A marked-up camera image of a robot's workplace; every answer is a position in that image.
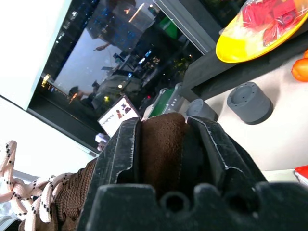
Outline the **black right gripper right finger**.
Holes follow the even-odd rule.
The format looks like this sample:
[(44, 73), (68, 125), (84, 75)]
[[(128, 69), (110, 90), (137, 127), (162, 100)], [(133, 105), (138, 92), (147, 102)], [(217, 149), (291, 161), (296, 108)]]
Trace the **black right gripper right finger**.
[(209, 160), (213, 184), (223, 193), (251, 190), (266, 178), (250, 154), (213, 120), (190, 116), (187, 123), (201, 137)]

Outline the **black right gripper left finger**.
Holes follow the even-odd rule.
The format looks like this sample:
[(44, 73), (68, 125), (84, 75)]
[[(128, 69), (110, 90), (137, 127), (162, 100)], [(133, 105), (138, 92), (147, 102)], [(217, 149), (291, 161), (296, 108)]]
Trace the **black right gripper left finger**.
[(134, 117), (120, 125), (96, 161), (84, 203), (84, 231), (97, 190), (103, 185), (140, 183), (139, 151), (141, 119)]

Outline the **brown shoe with pink laces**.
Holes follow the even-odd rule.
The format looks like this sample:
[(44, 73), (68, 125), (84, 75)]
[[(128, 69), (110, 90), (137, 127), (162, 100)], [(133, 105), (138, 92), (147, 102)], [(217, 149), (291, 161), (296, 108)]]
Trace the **brown shoe with pink laces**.
[[(143, 182), (157, 196), (177, 187), (182, 142), (188, 125), (178, 113), (163, 114), (141, 123), (140, 169)], [(17, 143), (7, 142), (0, 150), (0, 178), (6, 191), (0, 203), (9, 202), (20, 219), (13, 231), (76, 231), (81, 210), (94, 173), (96, 159), (77, 173), (49, 175), (30, 184), (13, 177)]]

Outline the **white card with red figures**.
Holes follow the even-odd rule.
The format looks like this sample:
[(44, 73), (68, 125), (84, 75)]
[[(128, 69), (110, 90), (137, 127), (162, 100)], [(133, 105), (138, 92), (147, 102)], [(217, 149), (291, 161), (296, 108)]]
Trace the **white card with red figures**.
[(140, 117), (140, 115), (129, 98), (124, 95), (98, 119), (98, 123), (111, 138), (123, 121), (134, 117)]

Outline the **small grey round cylinder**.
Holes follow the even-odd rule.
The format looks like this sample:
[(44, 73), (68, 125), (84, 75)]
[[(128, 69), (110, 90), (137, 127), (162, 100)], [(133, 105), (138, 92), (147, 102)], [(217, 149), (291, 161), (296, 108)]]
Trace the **small grey round cylinder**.
[(198, 116), (214, 121), (218, 120), (217, 113), (202, 99), (196, 99), (188, 104), (186, 116)]

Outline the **large grey round cylinder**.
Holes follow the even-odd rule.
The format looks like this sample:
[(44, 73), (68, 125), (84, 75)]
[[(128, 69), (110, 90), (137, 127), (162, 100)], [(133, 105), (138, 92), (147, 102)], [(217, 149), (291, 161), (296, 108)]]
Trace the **large grey round cylinder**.
[(256, 125), (267, 120), (274, 105), (254, 82), (243, 83), (227, 97), (228, 107), (246, 124)]

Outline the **green and silver case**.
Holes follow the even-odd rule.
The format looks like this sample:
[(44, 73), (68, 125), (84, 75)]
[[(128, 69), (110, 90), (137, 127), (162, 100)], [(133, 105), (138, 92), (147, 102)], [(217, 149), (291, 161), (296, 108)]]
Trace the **green and silver case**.
[(142, 120), (162, 114), (178, 112), (184, 102), (184, 98), (180, 95), (181, 87), (182, 83), (178, 83), (174, 88), (161, 89), (154, 103), (146, 108)]

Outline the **red and white box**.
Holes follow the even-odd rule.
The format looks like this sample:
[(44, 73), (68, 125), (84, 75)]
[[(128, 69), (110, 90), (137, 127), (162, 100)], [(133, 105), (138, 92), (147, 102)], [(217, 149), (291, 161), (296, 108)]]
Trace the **red and white box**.
[(299, 183), (308, 187), (308, 165), (296, 167), (294, 169), (294, 176), (297, 178)]

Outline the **dark grey shelf board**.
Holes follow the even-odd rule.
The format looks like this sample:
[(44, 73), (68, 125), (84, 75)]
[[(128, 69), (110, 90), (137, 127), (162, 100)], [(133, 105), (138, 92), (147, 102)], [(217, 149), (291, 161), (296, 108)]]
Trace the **dark grey shelf board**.
[(211, 51), (189, 65), (180, 94), (190, 102), (198, 98), (207, 100), (280, 67), (307, 47), (308, 24), (305, 24), (285, 43), (251, 61), (228, 64)]

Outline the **orange round fruit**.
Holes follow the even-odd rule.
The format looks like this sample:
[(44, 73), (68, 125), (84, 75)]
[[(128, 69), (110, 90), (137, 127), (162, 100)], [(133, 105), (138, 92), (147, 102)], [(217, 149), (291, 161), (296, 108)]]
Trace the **orange round fruit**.
[(292, 76), (301, 82), (308, 82), (308, 49), (302, 59), (297, 60), (291, 70)]

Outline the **yellow plate with red print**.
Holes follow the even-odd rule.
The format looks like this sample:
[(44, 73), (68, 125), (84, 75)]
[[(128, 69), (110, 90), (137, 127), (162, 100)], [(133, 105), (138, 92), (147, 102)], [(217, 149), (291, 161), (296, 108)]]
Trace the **yellow plate with red print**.
[(308, 0), (247, 0), (221, 31), (216, 56), (225, 63), (258, 58), (295, 34), (308, 19)]

